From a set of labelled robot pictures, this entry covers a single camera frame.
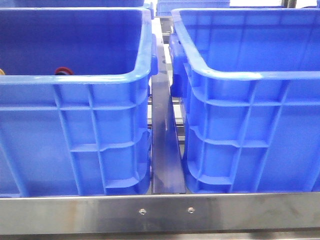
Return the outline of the red mushroom push button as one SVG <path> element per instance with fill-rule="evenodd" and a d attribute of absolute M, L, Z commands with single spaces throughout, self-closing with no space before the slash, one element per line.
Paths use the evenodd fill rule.
<path fill-rule="evenodd" d="M 61 66 L 55 70 L 54 74 L 55 75 L 73 75 L 74 73 L 70 68 Z"/>

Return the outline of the blue plastic crate left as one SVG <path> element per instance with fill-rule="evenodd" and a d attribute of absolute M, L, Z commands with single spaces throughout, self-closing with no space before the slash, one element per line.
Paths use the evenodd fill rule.
<path fill-rule="evenodd" d="M 1 197 L 148 191 L 149 10 L 2 8 L 0 68 Z"/>

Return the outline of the blue plastic crate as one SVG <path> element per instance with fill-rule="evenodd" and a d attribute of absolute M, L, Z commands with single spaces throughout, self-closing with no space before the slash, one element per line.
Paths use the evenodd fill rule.
<path fill-rule="evenodd" d="M 2 8 L 0 68 L 1 197 L 148 191 L 149 10 Z"/>
<path fill-rule="evenodd" d="M 182 165 L 192 193 L 320 189 L 320 10 L 178 8 Z"/>

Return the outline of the blue plastic crate right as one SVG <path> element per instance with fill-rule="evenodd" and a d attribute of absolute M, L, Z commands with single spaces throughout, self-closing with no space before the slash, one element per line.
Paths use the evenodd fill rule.
<path fill-rule="evenodd" d="M 320 189 L 320 10 L 178 8 L 182 165 L 192 193 Z"/>

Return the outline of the blue crate rear right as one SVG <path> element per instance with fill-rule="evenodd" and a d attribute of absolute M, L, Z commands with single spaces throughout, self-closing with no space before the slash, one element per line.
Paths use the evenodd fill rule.
<path fill-rule="evenodd" d="M 229 0 L 158 0 L 157 16 L 170 16 L 171 11 L 181 8 L 229 8 Z"/>

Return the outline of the yellow mushroom push button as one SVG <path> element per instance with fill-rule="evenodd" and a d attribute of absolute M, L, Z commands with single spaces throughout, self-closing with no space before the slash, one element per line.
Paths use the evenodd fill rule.
<path fill-rule="evenodd" d="M 0 69 L 0 75 L 1 76 L 5 76 L 6 75 L 5 72 L 2 69 Z"/>

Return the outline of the blue crate rear left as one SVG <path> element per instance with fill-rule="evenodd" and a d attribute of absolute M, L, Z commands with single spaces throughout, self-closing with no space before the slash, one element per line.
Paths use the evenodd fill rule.
<path fill-rule="evenodd" d="M 145 8 L 154 18 L 154 5 L 151 0 L 1 0 L 1 8 Z"/>

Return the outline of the left rail screw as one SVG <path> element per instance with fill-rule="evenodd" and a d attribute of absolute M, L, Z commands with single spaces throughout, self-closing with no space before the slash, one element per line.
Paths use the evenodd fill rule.
<path fill-rule="evenodd" d="M 139 210 L 139 213 L 140 213 L 141 215 L 145 215 L 145 214 L 147 213 L 147 211 L 146 211 L 144 208 L 141 208 L 141 209 Z"/>

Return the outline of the rail screw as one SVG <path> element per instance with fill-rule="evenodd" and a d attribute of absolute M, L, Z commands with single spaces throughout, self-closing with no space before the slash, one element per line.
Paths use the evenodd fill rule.
<path fill-rule="evenodd" d="M 195 209 L 193 207 L 189 207 L 187 211 L 189 214 L 193 214 L 195 212 Z"/>
<path fill-rule="evenodd" d="M 140 213 L 141 215 L 145 215 L 145 214 L 147 213 L 147 211 L 146 211 L 144 208 L 141 208 L 141 209 L 139 210 L 139 213 Z"/>

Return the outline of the right rail screw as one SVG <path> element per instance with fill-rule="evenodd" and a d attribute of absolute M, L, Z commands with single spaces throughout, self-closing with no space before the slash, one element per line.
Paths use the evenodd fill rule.
<path fill-rule="evenodd" d="M 187 211 L 189 214 L 193 214 L 195 212 L 195 209 L 193 207 L 189 207 Z"/>

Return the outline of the stainless steel front rail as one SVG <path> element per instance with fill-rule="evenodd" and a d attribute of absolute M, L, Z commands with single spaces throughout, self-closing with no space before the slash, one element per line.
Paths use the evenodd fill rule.
<path fill-rule="evenodd" d="M 188 213 L 193 207 L 194 213 Z M 0 200 L 2 235 L 318 229 L 320 195 L 160 194 Z"/>

